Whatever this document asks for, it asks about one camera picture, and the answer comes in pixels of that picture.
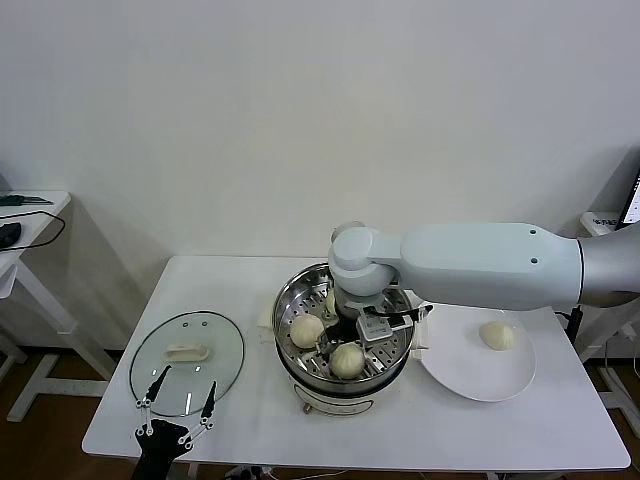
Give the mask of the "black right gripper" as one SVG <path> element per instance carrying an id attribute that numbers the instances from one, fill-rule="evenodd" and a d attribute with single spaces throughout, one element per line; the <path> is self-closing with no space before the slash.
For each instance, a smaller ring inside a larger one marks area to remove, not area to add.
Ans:
<path id="1" fill-rule="evenodd" d="M 357 321 L 348 317 L 338 317 L 338 321 L 325 329 L 325 335 L 320 335 L 316 342 L 316 352 L 320 356 L 330 356 L 331 353 L 342 344 L 360 340 L 357 330 Z M 374 348 L 364 350 L 365 360 L 368 364 L 382 365 Z"/>

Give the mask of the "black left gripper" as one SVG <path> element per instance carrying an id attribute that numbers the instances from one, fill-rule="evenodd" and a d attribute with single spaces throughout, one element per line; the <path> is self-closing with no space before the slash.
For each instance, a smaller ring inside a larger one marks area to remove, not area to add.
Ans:
<path id="1" fill-rule="evenodd" d="M 141 425 L 136 428 L 135 438 L 141 448 L 141 455 L 133 472 L 133 480 L 165 479 L 173 461 L 186 454 L 187 449 L 192 449 L 195 442 L 214 427 L 216 381 L 209 390 L 199 423 L 191 429 L 162 419 L 151 420 L 151 406 L 169 370 L 170 366 L 166 365 L 145 395 L 136 401 Z"/>

